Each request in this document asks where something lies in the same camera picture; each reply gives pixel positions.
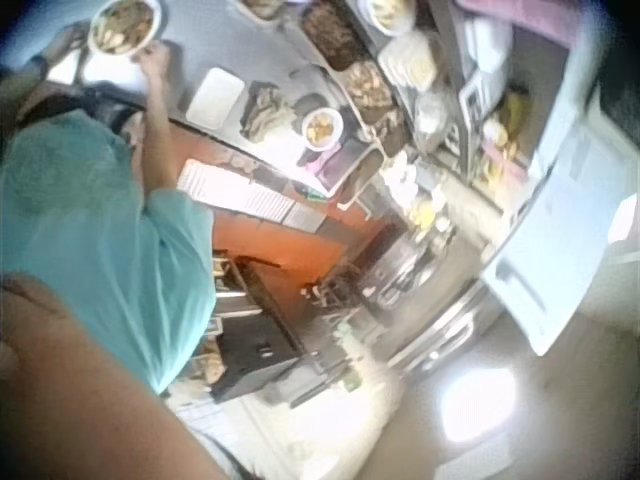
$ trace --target stainless steel counter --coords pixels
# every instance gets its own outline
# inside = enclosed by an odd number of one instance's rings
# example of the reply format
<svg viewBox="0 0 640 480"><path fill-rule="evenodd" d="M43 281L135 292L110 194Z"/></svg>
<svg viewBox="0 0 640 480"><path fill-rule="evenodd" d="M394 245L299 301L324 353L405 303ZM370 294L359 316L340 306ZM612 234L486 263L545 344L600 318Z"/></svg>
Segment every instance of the stainless steel counter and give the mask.
<svg viewBox="0 0 640 480"><path fill-rule="evenodd" d="M291 128L272 132L254 144L240 134L249 89L257 83L275 84L292 105L301 99L316 106L340 108L346 99L330 89L322 73L275 29L264 29L235 7L235 0L161 0L163 23L159 37L172 47L169 72L172 88L170 116L262 160L289 178L320 192L311 173L296 166L305 152L302 137ZM0 63L16 68L46 45L52 35L73 21L91 18L105 0L43 0L16 25L0 54ZM245 81L245 89L222 128L209 131L185 117L189 102L207 71L221 67ZM144 100L145 82L129 60L91 56L83 72L87 85L135 104Z"/></svg>

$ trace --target white plate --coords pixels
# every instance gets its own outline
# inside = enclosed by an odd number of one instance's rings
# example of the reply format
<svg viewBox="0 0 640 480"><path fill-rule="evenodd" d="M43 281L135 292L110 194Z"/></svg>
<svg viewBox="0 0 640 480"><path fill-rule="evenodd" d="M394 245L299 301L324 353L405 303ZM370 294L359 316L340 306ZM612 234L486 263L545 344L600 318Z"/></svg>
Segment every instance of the white plate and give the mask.
<svg viewBox="0 0 640 480"><path fill-rule="evenodd" d="M89 50L91 50L92 53L95 53L97 55L105 55L108 57L130 58L130 57L133 57L140 50L142 50L144 47L149 45L151 40L153 40L153 37L155 37L156 34L158 33L158 30L160 29L160 22L162 20L162 8L160 7L160 3L157 0L140 0L141 2L144 2L147 5L149 5L153 10L153 22L151 23L151 30L149 30L149 33L147 34L146 38L134 49L129 50L128 52L122 53L120 55L114 55L111 53L103 52L100 49L100 47L96 45L96 42L93 39L93 27L98 22L98 19L100 18L100 15L102 15L102 12L104 12L107 8L109 8L114 3L118 3L119 1L121 0L110 0L109 2L107 2L98 11L98 13L95 14L93 19L91 20L91 26L89 28L89 38L87 39L87 44L89 45Z"/></svg>
<svg viewBox="0 0 640 480"><path fill-rule="evenodd" d="M221 68L212 68L196 92L187 120L209 130L222 127L244 90L244 82Z"/></svg>
<svg viewBox="0 0 640 480"><path fill-rule="evenodd" d="M311 143L311 141L307 138L307 128L309 128L309 124L319 115L326 115L331 119L331 124L333 125L333 132L327 138L323 140L320 145L315 145ZM337 110L333 108L319 108L314 110L310 114L308 114L302 120L302 137L304 138L305 144L309 150L313 150L314 152L324 152L325 150L329 150L333 147L338 140L340 140L340 136L344 130L344 120L342 119L342 115Z"/></svg>

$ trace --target food tray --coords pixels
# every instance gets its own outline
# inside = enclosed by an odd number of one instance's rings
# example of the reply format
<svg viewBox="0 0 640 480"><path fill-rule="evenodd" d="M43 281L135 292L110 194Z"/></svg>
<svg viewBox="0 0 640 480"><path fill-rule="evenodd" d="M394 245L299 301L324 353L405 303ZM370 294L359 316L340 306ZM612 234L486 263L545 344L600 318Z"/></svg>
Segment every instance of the food tray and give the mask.
<svg viewBox="0 0 640 480"><path fill-rule="evenodd" d="M364 43L347 18L344 7L330 0L313 1L302 15L301 23L304 33L336 72L346 70L366 55ZM327 31L330 22L333 22L336 27L331 33ZM321 25L325 31L314 32L314 23ZM327 35L322 39L320 33L327 33ZM342 41L338 42L340 33L342 33Z"/></svg>
<svg viewBox="0 0 640 480"><path fill-rule="evenodd" d="M358 64L364 64L364 65L366 65L366 68L375 68L375 72L379 75L381 82L384 83L386 88L389 89L389 94L390 94L390 97L391 97L391 104L389 106L362 107L362 106L358 105L357 99L354 98L353 95L350 92L351 72L356 67L356 65L358 65ZM364 61L355 62L354 64L352 64L349 67L349 69L347 71L339 72L339 73L336 74L336 76L338 78L338 81L341 83L341 85L344 86L344 90L345 90L346 94L349 96L350 100L353 102L354 107L358 110L358 113L360 114L360 117L361 117L362 121L366 125L370 125L370 126L375 125L387 113L393 111L396 108L396 101L393 98L393 92L391 91L391 88L390 88L389 84L387 83L386 79L382 75L382 72L375 65L375 63L373 61L364 60Z"/></svg>

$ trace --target wristwatch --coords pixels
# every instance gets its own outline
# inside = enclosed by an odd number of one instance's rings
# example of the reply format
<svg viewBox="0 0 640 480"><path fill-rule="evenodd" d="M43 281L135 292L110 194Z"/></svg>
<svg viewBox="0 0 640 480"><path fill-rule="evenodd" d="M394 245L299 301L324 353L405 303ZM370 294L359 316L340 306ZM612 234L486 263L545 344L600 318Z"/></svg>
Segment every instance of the wristwatch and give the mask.
<svg viewBox="0 0 640 480"><path fill-rule="evenodd" d="M46 58L42 55L35 55L31 57L29 63L37 66L40 69L40 78L45 80L49 76L49 71L51 70L51 66Z"/></svg>

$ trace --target bowl of food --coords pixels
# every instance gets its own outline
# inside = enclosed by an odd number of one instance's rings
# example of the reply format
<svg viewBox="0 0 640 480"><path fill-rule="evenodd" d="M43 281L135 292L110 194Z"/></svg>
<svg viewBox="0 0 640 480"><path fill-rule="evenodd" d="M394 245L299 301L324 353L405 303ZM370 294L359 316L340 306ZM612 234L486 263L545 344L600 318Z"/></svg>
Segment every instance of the bowl of food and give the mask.
<svg viewBox="0 0 640 480"><path fill-rule="evenodd" d="M156 0L112 0L91 21L89 48L101 55L132 57L158 33L160 17Z"/></svg>
<svg viewBox="0 0 640 480"><path fill-rule="evenodd" d="M302 136L307 148L323 152L333 147L342 135L344 121L333 108L319 108L302 120Z"/></svg>
<svg viewBox="0 0 640 480"><path fill-rule="evenodd" d="M416 23L416 0L360 0L360 10L388 37L403 35Z"/></svg>

